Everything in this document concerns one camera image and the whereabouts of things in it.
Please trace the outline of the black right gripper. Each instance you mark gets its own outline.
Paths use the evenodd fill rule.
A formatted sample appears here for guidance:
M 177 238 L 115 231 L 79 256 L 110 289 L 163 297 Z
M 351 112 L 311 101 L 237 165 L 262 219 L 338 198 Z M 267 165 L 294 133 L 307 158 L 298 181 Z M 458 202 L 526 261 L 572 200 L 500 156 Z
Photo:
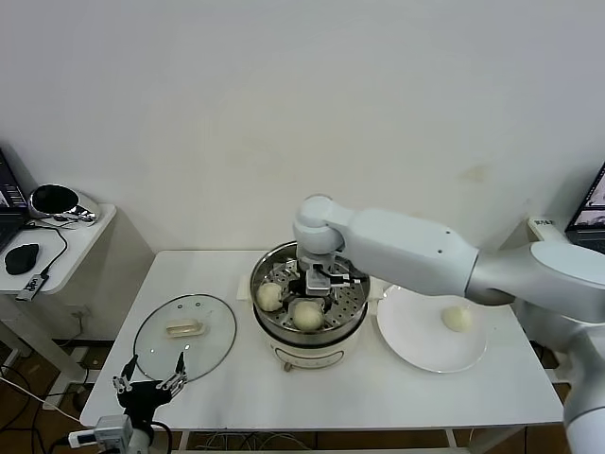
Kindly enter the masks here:
M 283 309 L 287 317 L 290 316 L 290 310 L 297 300 L 315 301 L 320 305 L 324 314 L 328 314 L 332 306 L 337 304 L 337 299 L 332 294 L 315 295 L 308 293 L 303 279 L 292 280 L 288 283 L 288 296 L 283 299 Z

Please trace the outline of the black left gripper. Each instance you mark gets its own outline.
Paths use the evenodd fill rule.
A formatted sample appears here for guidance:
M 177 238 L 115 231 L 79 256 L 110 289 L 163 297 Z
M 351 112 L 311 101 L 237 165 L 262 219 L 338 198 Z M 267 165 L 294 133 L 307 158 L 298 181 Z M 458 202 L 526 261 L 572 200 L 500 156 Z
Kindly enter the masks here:
M 137 365 L 137 355 L 125 364 L 120 375 L 112 378 L 112 384 L 120 406 L 131 420 L 152 420 L 155 411 L 168 404 L 172 395 L 177 395 L 187 382 L 184 352 L 181 352 L 174 373 L 164 381 L 150 380 L 130 384 Z

